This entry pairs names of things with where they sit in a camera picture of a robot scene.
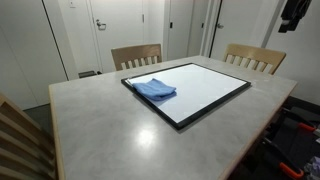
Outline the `orange black clamp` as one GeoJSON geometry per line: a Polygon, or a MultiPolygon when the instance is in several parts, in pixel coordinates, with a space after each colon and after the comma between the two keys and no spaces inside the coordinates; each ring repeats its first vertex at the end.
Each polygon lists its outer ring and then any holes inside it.
{"type": "Polygon", "coordinates": [[[281,150],[279,146],[273,143],[268,138],[264,138],[262,144],[267,151],[277,157],[279,163],[277,167],[292,180],[300,180],[304,176],[304,171],[299,168],[294,162],[281,150]]]}
{"type": "Polygon", "coordinates": [[[309,122],[308,120],[306,120],[302,116],[300,116],[300,115],[298,115],[296,113],[293,113],[289,109],[283,108],[282,109],[282,113],[286,117],[296,121],[300,128],[305,129],[305,130],[310,131],[310,132],[314,132],[316,130],[316,126],[314,124],[312,124],[311,122],[309,122]]]}

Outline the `wooden chair front left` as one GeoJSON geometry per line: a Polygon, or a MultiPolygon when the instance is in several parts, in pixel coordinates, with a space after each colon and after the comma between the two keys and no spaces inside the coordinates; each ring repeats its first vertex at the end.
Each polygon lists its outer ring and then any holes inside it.
{"type": "Polygon", "coordinates": [[[0,179],[58,180],[53,137],[0,95],[0,179]]]}

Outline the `orange black clamp near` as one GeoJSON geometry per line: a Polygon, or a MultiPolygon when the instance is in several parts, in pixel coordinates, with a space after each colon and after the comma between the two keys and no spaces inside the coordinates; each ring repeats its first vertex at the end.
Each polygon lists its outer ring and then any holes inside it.
{"type": "Polygon", "coordinates": [[[262,144],[267,151],[277,157],[279,163],[277,167],[292,180],[300,180],[304,176],[304,171],[299,168],[294,162],[281,150],[279,146],[273,143],[268,138],[264,138],[262,144]]]}

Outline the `orange black clamp far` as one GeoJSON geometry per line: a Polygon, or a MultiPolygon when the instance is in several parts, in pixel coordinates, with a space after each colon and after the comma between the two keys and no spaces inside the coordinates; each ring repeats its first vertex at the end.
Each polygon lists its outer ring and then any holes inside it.
{"type": "Polygon", "coordinates": [[[300,116],[300,115],[298,115],[296,113],[293,113],[289,109],[283,108],[282,109],[282,113],[286,117],[296,121],[300,128],[305,129],[305,130],[310,131],[310,132],[314,132],[316,130],[316,126],[314,124],[312,124],[311,122],[309,122],[308,120],[306,120],[302,116],[300,116]]]}

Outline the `black framed white board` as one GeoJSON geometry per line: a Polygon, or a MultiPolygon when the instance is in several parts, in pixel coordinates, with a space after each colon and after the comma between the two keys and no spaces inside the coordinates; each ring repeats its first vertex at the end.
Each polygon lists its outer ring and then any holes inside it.
{"type": "Polygon", "coordinates": [[[195,63],[126,77],[121,83],[177,130],[251,86],[249,81],[195,63]],[[154,101],[133,87],[135,83],[147,83],[152,79],[175,87],[176,95],[163,101],[154,101]]]}

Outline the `blue cloth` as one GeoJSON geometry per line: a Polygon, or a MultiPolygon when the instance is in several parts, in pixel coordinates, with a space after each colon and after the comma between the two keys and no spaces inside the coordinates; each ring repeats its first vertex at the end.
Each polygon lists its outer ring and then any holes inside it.
{"type": "Polygon", "coordinates": [[[177,95],[176,88],[153,78],[146,83],[133,83],[132,86],[143,96],[153,101],[163,101],[177,95]]]}

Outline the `wooden chair by robot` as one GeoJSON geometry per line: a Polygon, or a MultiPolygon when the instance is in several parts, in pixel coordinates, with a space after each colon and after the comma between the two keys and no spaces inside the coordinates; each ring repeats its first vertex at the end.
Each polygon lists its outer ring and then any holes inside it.
{"type": "Polygon", "coordinates": [[[285,57],[285,52],[232,43],[227,45],[223,61],[226,62],[230,58],[230,64],[240,66],[244,63],[244,68],[252,64],[251,69],[260,72],[270,67],[268,74],[274,75],[285,57]]]}

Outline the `wooden chair near door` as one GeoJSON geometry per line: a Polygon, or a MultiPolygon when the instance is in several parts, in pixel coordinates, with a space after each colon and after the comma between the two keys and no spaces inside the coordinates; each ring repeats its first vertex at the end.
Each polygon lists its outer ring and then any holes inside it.
{"type": "Polygon", "coordinates": [[[117,71],[162,62],[160,44],[115,48],[111,53],[117,71]]]}

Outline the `white wall light switch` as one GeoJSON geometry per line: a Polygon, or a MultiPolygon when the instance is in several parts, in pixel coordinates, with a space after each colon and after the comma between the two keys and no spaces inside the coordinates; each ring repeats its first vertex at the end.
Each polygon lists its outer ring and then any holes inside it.
{"type": "Polygon", "coordinates": [[[70,7],[70,8],[76,8],[75,1],[74,1],[74,0],[68,0],[68,3],[69,3],[69,7],[70,7]]]}

